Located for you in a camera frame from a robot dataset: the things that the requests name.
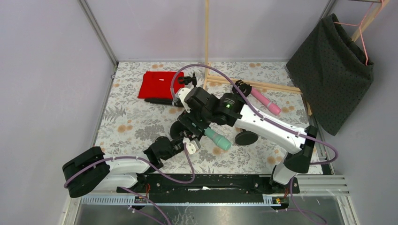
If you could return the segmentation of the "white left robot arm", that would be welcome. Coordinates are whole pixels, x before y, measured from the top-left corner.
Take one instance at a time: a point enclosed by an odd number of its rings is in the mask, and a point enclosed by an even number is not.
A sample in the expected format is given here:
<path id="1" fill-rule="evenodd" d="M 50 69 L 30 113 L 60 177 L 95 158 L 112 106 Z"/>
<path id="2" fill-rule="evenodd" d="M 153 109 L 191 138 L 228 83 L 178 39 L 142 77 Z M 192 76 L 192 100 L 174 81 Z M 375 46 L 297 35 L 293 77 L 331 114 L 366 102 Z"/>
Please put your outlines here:
<path id="1" fill-rule="evenodd" d="M 138 183 L 139 175 L 158 172 L 163 167 L 164 160 L 180 152 L 193 154 L 199 148 L 198 140 L 189 136 L 174 140 L 161 136 L 138 155 L 106 156 L 101 147 L 94 146 L 62 166 L 66 180 L 64 188 L 71 198 L 92 191 L 131 188 Z"/>

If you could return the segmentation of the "mint green microphone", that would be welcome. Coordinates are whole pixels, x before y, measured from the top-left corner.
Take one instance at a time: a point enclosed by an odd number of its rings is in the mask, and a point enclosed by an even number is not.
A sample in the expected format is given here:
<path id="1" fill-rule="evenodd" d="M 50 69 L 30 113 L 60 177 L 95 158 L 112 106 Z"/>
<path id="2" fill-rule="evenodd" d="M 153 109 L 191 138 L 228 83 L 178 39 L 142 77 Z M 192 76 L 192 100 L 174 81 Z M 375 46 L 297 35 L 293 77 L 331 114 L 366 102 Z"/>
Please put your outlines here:
<path id="1" fill-rule="evenodd" d="M 210 127 L 207 127 L 204 130 L 204 135 L 207 136 L 217 147 L 222 150 L 229 150 L 232 146 L 232 143 L 227 138 L 215 132 Z"/>

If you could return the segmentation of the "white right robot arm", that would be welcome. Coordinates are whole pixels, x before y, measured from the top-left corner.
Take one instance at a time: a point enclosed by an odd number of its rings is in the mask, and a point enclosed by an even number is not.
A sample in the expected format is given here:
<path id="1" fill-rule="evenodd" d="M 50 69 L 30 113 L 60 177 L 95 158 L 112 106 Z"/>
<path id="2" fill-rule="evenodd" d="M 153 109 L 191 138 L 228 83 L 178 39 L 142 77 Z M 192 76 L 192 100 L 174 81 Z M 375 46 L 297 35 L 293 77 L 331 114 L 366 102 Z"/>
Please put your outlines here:
<path id="1" fill-rule="evenodd" d="M 286 185 L 299 173 L 308 173 L 317 132 L 315 127 L 295 127 L 282 122 L 233 93 L 217 98 L 201 87 L 181 88 L 175 99 L 185 108 L 178 120 L 196 135 L 208 135 L 210 123 L 216 123 L 253 132 L 285 149 L 283 162 L 272 171 L 272 182 Z"/>

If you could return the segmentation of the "round-base mic stand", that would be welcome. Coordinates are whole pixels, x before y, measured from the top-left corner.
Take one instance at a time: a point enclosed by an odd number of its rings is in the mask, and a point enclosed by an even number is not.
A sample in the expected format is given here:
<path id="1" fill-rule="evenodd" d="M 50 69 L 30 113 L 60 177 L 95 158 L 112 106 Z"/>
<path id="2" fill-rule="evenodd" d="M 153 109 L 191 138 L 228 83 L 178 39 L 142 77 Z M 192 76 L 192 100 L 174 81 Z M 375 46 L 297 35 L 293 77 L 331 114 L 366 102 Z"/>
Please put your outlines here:
<path id="1" fill-rule="evenodd" d="M 186 128 L 179 121 L 176 121 L 170 127 L 170 136 L 171 136 L 172 140 L 186 138 L 186 137 L 191 139 L 192 138 L 192 132 L 189 131 L 189 129 Z"/>
<path id="2" fill-rule="evenodd" d="M 242 80 L 237 80 L 235 85 L 241 90 L 245 97 L 248 97 L 251 94 L 251 85 L 243 82 Z M 241 131 L 235 136 L 235 144 L 247 146 L 255 143 L 258 138 L 259 136 L 256 133 L 241 128 Z"/>

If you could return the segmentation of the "pink microphone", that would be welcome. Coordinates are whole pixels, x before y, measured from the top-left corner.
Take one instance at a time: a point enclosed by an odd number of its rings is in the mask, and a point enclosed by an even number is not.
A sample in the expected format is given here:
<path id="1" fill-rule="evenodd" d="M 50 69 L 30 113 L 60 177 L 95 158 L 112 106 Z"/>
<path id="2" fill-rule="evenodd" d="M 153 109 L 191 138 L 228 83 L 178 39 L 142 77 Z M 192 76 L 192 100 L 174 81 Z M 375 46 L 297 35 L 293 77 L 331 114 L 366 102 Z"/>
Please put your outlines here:
<path id="1" fill-rule="evenodd" d="M 266 98 L 262 93 L 260 93 L 257 89 L 252 88 L 251 95 L 254 96 L 258 101 L 260 101 L 273 115 L 279 115 L 281 112 L 281 108 Z"/>

